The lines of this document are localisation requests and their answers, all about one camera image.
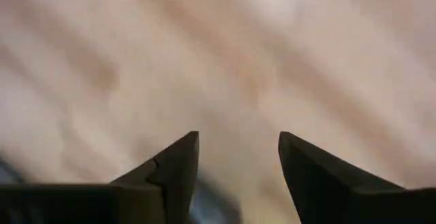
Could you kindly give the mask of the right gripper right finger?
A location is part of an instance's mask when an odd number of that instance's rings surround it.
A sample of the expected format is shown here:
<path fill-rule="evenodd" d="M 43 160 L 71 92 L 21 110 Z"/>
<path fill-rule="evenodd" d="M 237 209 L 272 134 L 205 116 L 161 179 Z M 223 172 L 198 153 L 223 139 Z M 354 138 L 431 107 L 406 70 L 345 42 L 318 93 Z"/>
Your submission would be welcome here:
<path fill-rule="evenodd" d="M 285 131 L 278 151 L 301 224 L 436 224 L 436 187 L 405 189 Z"/>

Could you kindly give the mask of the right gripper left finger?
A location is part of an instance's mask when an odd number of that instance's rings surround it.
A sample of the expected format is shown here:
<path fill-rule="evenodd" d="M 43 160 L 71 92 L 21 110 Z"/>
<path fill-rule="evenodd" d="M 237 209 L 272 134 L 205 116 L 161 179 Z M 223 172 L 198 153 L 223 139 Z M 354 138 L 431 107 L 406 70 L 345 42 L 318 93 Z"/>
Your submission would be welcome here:
<path fill-rule="evenodd" d="M 106 184 L 0 185 L 0 224 L 186 224 L 198 159 L 190 131 Z"/>

